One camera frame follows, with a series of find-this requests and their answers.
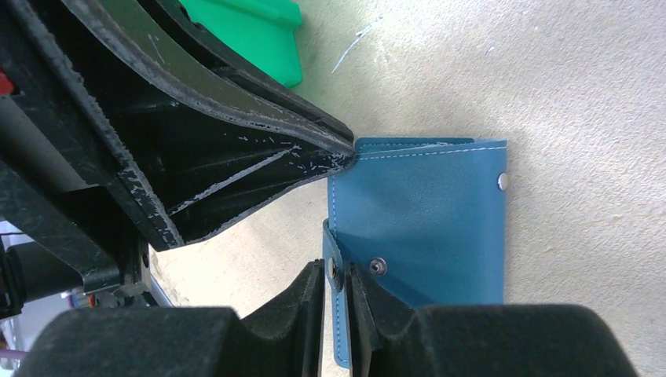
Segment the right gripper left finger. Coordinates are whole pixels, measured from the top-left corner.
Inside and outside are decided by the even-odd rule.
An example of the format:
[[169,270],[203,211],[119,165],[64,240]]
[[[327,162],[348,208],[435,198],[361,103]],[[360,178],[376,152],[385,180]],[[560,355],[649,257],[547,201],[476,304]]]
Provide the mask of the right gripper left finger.
[[306,264],[275,298],[229,307],[77,309],[46,326],[19,376],[318,376],[325,268]]

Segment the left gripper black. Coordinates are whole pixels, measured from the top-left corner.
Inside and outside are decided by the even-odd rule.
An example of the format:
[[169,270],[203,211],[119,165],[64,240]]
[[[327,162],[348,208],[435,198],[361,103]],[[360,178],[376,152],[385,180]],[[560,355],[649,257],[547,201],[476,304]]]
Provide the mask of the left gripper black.
[[34,298],[58,283],[133,297],[151,289],[148,219],[122,178],[103,121],[139,76],[77,27],[72,56],[17,20],[1,23],[1,217],[46,256],[23,267]]

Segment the green plastic bin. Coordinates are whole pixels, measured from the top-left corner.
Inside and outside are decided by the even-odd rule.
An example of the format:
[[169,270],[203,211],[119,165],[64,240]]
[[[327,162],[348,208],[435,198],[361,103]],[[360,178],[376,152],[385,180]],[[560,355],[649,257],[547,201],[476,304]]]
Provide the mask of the green plastic bin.
[[299,5],[288,0],[190,0],[181,5],[241,57],[286,87],[302,81],[295,31]]

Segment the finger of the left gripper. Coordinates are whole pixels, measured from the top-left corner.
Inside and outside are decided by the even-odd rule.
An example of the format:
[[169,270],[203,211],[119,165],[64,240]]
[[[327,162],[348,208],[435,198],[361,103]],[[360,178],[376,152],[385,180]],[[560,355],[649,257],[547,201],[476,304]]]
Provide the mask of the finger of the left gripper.
[[178,1],[66,1],[111,53],[168,96],[211,118],[353,153],[353,132],[197,27]]
[[[68,56],[76,50],[92,56],[74,36],[77,27],[88,30],[64,2],[4,1],[1,23],[17,20],[41,46],[53,41]],[[353,153],[330,153],[294,137],[211,118],[139,79],[141,86],[120,97],[102,127],[152,229],[145,239],[156,250],[207,240],[353,161]]]

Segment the blue card holder wallet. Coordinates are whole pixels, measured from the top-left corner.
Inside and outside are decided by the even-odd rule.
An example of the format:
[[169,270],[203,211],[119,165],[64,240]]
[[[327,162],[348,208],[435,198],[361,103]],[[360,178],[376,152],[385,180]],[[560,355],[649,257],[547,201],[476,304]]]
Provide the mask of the blue card holder wallet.
[[507,143],[468,137],[362,137],[356,162],[328,178],[335,362],[350,366],[342,268],[365,268],[412,308],[500,304]]

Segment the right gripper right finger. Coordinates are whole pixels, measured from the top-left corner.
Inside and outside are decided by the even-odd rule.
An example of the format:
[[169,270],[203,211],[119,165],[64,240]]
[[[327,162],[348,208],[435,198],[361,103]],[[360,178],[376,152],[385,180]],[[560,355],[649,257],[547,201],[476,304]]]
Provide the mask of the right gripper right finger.
[[602,318],[578,305],[413,309],[346,265],[353,376],[633,376]]

